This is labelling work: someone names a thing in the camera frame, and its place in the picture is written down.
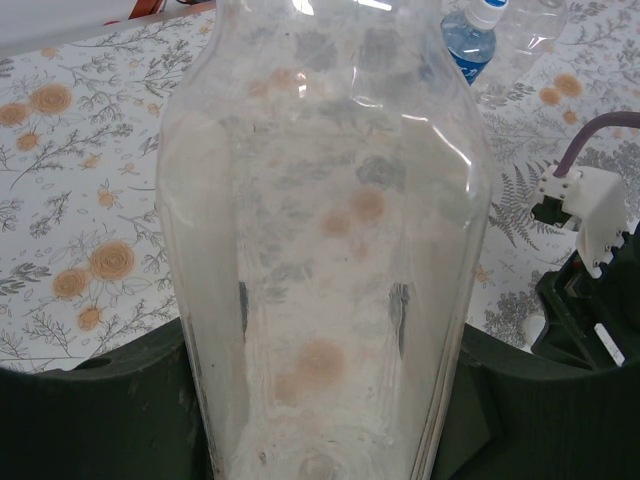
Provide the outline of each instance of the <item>plastic bottle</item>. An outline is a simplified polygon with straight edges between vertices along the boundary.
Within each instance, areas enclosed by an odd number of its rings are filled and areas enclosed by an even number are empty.
[[[506,0],[472,0],[464,10],[447,15],[441,24],[444,43],[471,85],[493,58],[493,27],[506,10]]]
[[[427,478],[491,177],[438,1],[217,8],[157,177],[216,479]]]
[[[548,52],[567,23],[564,0],[510,0],[495,28],[498,46],[472,91],[477,102],[499,104],[517,80]]]

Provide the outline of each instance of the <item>floral tablecloth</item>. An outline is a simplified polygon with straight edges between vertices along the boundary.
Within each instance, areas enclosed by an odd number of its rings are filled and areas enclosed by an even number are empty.
[[[0,60],[0,366],[70,369],[175,318],[154,208],[159,117],[215,11]],[[554,51],[483,109],[497,170],[469,322],[525,347],[533,287],[574,236],[529,218],[530,189],[586,121],[640,108],[640,0],[579,1]],[[591,140],[640,212],[638,131]]]

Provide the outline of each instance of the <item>purple cable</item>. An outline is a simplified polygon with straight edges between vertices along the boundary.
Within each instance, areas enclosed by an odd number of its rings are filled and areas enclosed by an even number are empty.
[[[593,120],[587,122],[569,144],[569,148],[564,152],[564,156],[562,157],[562,160],[560,160],[556,171],[553,172],[553,176],[558,178],[564,177],[573,166],[573,163],[576,161],[576,158],[585,143],[587,143],[594,133],[604,127],[640,128],[640,113],[605,113],[604,115],[599,115]]]

